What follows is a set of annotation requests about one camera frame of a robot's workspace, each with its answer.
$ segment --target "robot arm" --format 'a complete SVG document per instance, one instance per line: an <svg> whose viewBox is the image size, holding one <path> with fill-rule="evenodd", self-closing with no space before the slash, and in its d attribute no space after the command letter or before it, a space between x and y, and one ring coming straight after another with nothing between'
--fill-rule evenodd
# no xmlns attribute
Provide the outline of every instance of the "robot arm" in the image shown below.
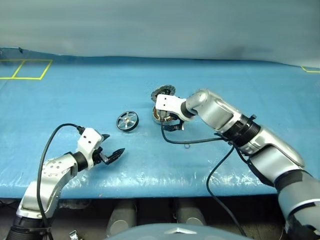
<svg viewBox="0 0 320 240"><path fill-rule="evenodd" d="M43 164L40 198L46 218L51 225L58 206L62 188L78 172L90 169L101 162L110 164L124 152L124 148L107 157L102 154L101 143L109 137L93 128L86 128L77 142L76 153L68 152ZM13 226L7 240L41 240L50 229L44 228L43 217L37 201L37 180L30 183L19 204Z"/></svg>
<svg viewBox="0 0 320 240"><path fill-rule="evenodd" d="M176 114L183 121L198 115L225 141L244 155L252 172L266 185L275 187L286 220L286 231L294 240L320 238L320 181L304 170L304 160L290 145L254 122L209 89L188 97L159 94L160 116Z"/></svg>

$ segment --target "small black wheel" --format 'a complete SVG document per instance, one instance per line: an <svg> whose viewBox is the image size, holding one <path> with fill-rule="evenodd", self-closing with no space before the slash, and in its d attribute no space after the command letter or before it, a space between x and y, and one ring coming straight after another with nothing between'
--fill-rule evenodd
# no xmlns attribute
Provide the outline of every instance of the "small black wheel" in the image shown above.
<svg viewBox="0 0 320 240"><path fill-rule="evenodd" d="M130 132L138 126L139 117L134 111L122 113L116 120L116 126L123 132Z"/></svg>

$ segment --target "yellow tape line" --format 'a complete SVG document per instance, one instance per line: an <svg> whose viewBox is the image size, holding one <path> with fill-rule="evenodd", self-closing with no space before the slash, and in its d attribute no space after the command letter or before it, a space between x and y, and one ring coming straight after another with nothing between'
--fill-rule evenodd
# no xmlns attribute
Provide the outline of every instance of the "yellow tape line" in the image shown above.
<svg viewBox="0 0 320 240"><path fill-rule="evenodd" d="M1 79L7 79L7 80L42 80L42 78L45 76L46 72L48 71L49 67L51 66L53 60L52 59L0 59L0 62L21 62L20 65L17 67L17 69L14 71L12 76L2 76ZM22 68L22 66L26 62L48 62L47 66L43 70L40 77L21 77L16 76L19 72L19 70Z"/></svg>
<svg viewBox="0 0 320 240"><path fill-rule="evenodd" d="M306 73L320 74L320 70L307 70L307 69L305 68L305 66L301 66L301 68L302 68L303 71L305 71Z"/></svg>

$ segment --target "black floor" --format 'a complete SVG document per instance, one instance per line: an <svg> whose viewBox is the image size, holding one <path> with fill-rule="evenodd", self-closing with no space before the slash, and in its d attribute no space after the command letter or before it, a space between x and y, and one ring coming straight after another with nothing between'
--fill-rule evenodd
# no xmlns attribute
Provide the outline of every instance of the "black floor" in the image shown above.
<svg viewBox="0 0 320 240"><path fill-rule="evenodd" d="M276 195L221 197L234 213L248 237L255 240L287 240L283 232L284 218ZM209 226L239 234L229 215L212 198L193 198ZM54 239L69 240L69 233L77 230L84 240L102 240L117 199L94 199L84 209L61 208L52 226ZM136 199L138 225L175 223L175 204L172 198ZM15 210L0 204L0 240L6 237Z"/></svg>

